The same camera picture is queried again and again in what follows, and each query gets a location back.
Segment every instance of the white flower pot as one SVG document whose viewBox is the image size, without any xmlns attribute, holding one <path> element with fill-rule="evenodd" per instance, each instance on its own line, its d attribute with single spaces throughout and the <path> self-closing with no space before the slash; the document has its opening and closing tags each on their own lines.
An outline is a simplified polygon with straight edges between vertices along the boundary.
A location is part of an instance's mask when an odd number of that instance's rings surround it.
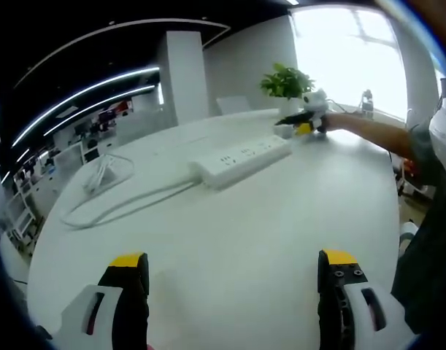
<svg viewBox="0 0 446 350">
<path fill-rule="evenodd" d="M 284 118 L 299 113 L 301 104 L 298 98 L 279 98 L 281 100 L 279 117 Z"/>
</svg>

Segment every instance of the potted plant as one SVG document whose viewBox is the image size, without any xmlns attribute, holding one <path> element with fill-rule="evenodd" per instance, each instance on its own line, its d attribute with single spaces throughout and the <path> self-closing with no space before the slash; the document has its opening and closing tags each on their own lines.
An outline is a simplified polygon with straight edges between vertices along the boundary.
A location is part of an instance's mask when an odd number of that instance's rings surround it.
<svg viewBox="0 0 446 350">
<path fill-rule="evenodd" d="M 284 67 L 281 63 L 273 65 L 274 74 L 265 74 L 260 83 L 268 96 L 282 98 L 280 117 L 287 117 L 299 112 L 299 99 L 303 93 L 312 91 L 314 80 L 298 69 Z"/>
</svg>

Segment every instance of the power strip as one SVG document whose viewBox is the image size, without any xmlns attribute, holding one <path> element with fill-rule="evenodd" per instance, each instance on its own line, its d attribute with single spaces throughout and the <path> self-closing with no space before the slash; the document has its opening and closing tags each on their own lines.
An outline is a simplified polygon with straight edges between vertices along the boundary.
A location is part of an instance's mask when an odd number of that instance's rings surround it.
<svg viewBox="0 0 446 350">
<path fill-rule="evenodd" d="M 267 136 L 190 162 L 192 172 L 210 187 L 227 187 L 291 154 L 289 143 Z"/>
</svg>

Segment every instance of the green plant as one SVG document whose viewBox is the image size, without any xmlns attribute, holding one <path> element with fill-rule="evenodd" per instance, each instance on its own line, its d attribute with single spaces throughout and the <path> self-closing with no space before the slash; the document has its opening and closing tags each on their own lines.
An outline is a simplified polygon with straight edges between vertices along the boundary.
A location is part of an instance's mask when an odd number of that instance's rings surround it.
<svg viewBox="0 0 446 350">
<path fill-rule="evenodd" d="M 284 67 L 281 63 L 273 65 L 274 74 L 264 74 L 261 89 L 273 97 L 301 98 L 303 93 L 312 91 L 314 80 L 298 69 Z"/>
</svg>

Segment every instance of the desk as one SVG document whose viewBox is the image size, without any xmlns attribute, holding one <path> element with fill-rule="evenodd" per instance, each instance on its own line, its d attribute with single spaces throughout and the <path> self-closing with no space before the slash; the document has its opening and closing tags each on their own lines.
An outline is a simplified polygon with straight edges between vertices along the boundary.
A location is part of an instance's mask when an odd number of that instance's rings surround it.
<svg viewBox="0 0 446 350">
<path fill-rule="evenodd" d="M 117 148 L 134 160 L 136 175 L 81 215 L 181 178 L 196 156 L 272 134 L 276 115 L 215 117 Z M 291 156 L 226 190 L 201 184 L 73 231 L 59 217 L 81 195 L 91 164 L 82 167 L 47 218 L 31 262 L 28 310 L 35 324 L 55 331 L 62 310 L 115 257 L 144 251 L 148 340 L 156 349 L 318 349 L 319 250 L 350 252 L 370 281 L 390 290 L 398 198 L 388 153 L 353 134 L 302 136 L 292 147 Z"/>
</svg>

